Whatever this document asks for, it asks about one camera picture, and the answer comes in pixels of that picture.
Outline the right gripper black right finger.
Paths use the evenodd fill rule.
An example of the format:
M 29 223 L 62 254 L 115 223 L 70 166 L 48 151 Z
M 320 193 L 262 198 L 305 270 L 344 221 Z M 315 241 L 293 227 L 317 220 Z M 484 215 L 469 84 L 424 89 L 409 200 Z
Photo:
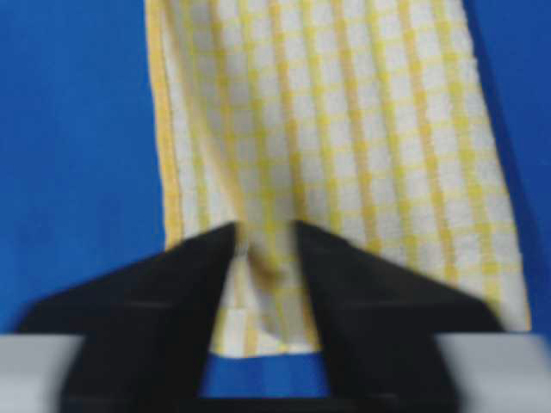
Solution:
M 295 248 L 322 347 L 324 412 L 456 412 L 440 334 L 500 333 L 481 299 L 295 221 Z

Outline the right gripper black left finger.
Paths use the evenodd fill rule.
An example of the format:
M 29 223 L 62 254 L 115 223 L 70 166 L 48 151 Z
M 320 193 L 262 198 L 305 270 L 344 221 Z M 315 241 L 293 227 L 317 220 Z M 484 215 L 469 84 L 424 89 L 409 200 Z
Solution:
M 35 301 L 16 331 L 79 335 L 64 412 L 205 412 L 208 347 L 236 247 L 227 224 Z

